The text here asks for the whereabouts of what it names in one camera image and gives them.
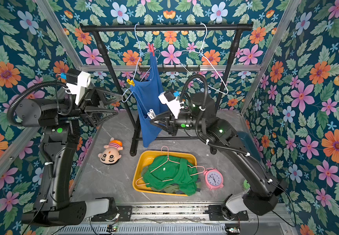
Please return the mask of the grey clothespin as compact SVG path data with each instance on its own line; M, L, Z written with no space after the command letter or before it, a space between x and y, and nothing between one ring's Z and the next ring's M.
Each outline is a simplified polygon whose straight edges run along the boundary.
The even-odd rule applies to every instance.
M150 109L149 112L147 113L147 116L148 116L150 119L154 119L154 118L156 117L154 110L153 110L153 109Z

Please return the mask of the pink wire hanger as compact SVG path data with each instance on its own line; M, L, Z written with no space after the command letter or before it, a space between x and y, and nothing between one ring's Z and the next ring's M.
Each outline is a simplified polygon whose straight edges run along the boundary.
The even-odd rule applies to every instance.
M147 167L146 173L152 173L158 169L163 170L168 163L178 165L185 163L187 168L196 169L196 173L190 174L190 176L199 175L205 172L205 168L197 164L194 155L183 152L171 152L167 146L163 146L160 151L147 150L141 154L136 167L133 185L137 187L149 185L149 183L144 181L144 176L142 175L144 167Z

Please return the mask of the white wire hanger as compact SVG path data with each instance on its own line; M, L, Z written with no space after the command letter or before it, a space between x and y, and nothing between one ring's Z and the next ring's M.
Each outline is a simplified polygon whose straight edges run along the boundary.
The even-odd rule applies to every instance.
M214 87L208 85L209 88L211 88L212 90L216 91L217 93L221 94L221 95L228 95L229 93L229 90L227 88L227 84L226 82L223 81L222 77L220 76L220 73L219 71L215 68L214 64L209 60L209 58L207 56L204 55L204 45L205 45L205 41L206 41L206 37L207 37L207 34L208 34L208 27L206 24L204 23L200 23L201 26L204 27L205 29L205 34L204 34L204 37L203 37L203 40L202 40L202 44L201 44L201 47L199 48L199 50L191 50L191 49L185 49L185 50L182 50L182 52L189 52L189 53L195 53L197 55L199 55L201 58L204 58L206 60L206 62L208 63L207 65L208 66L211 66L212 70L214 70L214 72L216 72L217 74L217 77L220 79L220 82L222 83L222 85L224 85L224 88L220 87L219 90L215 89Z

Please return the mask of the olive green tank top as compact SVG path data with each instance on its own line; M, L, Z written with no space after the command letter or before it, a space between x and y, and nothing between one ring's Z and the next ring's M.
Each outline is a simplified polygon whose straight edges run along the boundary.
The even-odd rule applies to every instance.
M196 192L200 192L201 191L200 183L196 183L196 186L197 186ZM180 187L177 184L166 186L162 190L156 191L156 192L159 192L159 193L169 193L169 194L178 194L178 195L186 195L183 191L180 190Z

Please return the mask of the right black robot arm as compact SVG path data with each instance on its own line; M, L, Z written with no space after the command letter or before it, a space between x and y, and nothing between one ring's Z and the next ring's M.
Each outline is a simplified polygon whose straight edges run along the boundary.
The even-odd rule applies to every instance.
M273 212L279 195L286 191L286 181L265 169L254 141L246 132L237 131L228 121L217 117L216 104L207 86L204 76L194 74L182 92L160 93L158 99L169 110L154 116L151 124L172 136L179 129L194 130L195 138L207 145L212 154L219 151L235 165L250 188L225 200L222 205L225 216L246 210L257 216Z

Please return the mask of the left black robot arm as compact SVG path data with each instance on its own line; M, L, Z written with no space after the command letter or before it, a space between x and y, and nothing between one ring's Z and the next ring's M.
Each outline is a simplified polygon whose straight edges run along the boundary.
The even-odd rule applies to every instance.
M100 87L88 89L79 104L73 95L67 99L29 99L28 96L44 87L69 86L60 81L35 84L16 97L7 112L8 122L16 127L42 127L39 145L44 158L43 178L33 209L22 216L22 223L40 227L78 225L85 218L106 213L110 198L72 202L70 175L73 156L80 138L79 119L97 127L117 115L108 105L120 101L120 94Z

